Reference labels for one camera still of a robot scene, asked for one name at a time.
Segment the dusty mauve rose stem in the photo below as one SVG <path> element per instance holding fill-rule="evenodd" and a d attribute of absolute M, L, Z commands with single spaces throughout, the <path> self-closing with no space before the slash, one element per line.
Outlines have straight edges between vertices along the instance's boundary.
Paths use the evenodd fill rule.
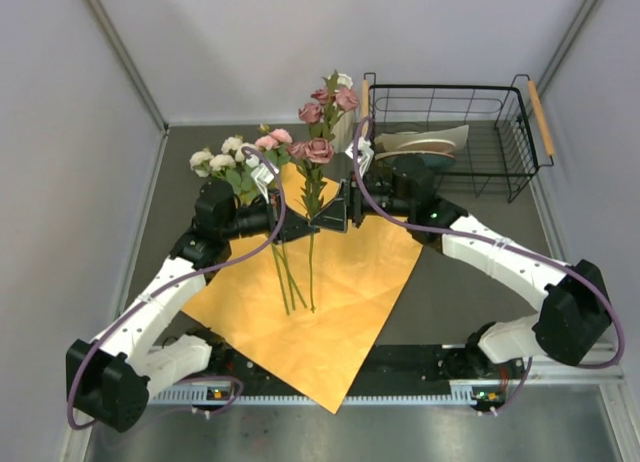
<path fill-rule="evenodd" d="M 349 128 L 360 105 L 349 75 L 334 71 L 323 81 L 324 85 L 311 94 L 312 101 L 298 110 L 299 119 L 308 126 L 309 138 L 294 142 L 287 149 L 304 177 L 302 203 L 309 219 L 318 215 L 324 205 L 324 166 L 336 154 L 337 127 L 345 122 Z"/>

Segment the white rose stem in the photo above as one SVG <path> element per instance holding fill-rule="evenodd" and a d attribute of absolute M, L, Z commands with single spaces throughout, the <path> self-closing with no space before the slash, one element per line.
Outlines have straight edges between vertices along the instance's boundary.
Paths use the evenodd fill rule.
<path fill-rule="evenodd" d="M 256 147 L 255 144 L 252 144 L 252 147 L 247 147 L 247 148 L 253 148 L 261 152 Z M 199 177 L 202 177 L 202 178 L 209 177 L 209 178 L 220 179 L 225 181 L 223 172 L 222 172 L 222 163 L 223 163 L 223 156 L 221 155 L 221 152 L 218 154 L 214 154 L 208 148 L 195 152 L 189 160 L 191 170 Z M 268 186 L 268 189 L 275 189 L 275 188 L 276 188 L 276 183 L 275 181 L 273 181 Z M 237 204 L 251 205 L 256 202 L 262 202 L 262 201 L 265 202 L 266 199 L 261 195 L 261 193 L 258 190 L 256 197 L 249 204 L 245 204 L 241 202 L 240 199 L 238 200 Z"/>
<path fill-rule="evenodd" d="M 258 193 L 252 172 L 259 165 L 258 158 L 244 154 L 243 149 L 247 147 L 252 147 L 252 144 L 245 142 L 242 136 L 233 136 L 227 138 L 221 148 L 224 180 L 245 204 L 249 204 Z"/>

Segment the pink rose stem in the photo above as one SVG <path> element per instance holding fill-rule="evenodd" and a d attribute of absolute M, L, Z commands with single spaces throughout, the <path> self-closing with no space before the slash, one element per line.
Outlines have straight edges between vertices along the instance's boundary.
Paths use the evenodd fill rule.
<path fill-rule="evenodd" d="M 287 148 L 293 143 L 290 133 L 283 129 L 271 129 L 268 125 L 262 124 L 259 127 L 261 136 L 256 140 L 256 147 L 279 169 L 282 169 L 290 160 Z M 279 278 L 281 296 L 283 299 L 285 313 L 290 315 L 296 310 L 296 303 L 307 307 L 304 297 L 301 295 L 294 276 L 291 273 L 289 261 L 284 245 L 273 244 L 272 254 Z"/>

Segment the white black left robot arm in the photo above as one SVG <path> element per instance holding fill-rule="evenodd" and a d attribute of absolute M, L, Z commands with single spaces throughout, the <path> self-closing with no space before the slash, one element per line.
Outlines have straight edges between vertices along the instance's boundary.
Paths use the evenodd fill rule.
<path fill-rule="evenodd" d="M 216 378 L 225 352 L 196 335 L 152 347 L 184 305 L 221 270 L 258 255 L 274 242 L 311 234 L 306 219 L 286 204 L 275 180 L 249 205 L 237 205 L 231 185 L 205 183 L 189 228 L 176 240 L 158 273 L 135 301 L 90 341 L 66 353 L 67 421 L 82 429 L 76 411 L 120 433 L 131 429 L 148 402 L 186 377 Z"/>

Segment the orange wrapping paper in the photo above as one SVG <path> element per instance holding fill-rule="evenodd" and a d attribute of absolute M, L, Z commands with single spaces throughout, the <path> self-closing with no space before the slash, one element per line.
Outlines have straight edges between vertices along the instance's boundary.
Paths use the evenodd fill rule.
<path fill-rule="evenodd" d="M 255 364 L 336 413 L 421 252 L 401 227 L 372 216 L 345 233 L 285 246 L 301 301 L 271 250 L 221 270 L 186 315 Z"/>

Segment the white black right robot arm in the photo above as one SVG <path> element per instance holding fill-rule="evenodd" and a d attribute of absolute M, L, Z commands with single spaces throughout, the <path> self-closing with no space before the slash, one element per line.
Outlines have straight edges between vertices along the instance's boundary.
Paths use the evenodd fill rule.
<path fill-rule="evenodd" d="M 548 259 L 502 237 L 438 195 L 433 172 L 416 156 L 342 180 L 334 199 L 311 223 L 344 232 L 368 215 L 397 221 L 418 243 L 483 272 L 534 309 L 531 316 L 483 325 L 463 351 L 450 357 L 451 365 L 465 364 L 478 377 L 535 356 L 580 367 L 613 321 L 603 304 L 606 286 L 596 265 Z"/>

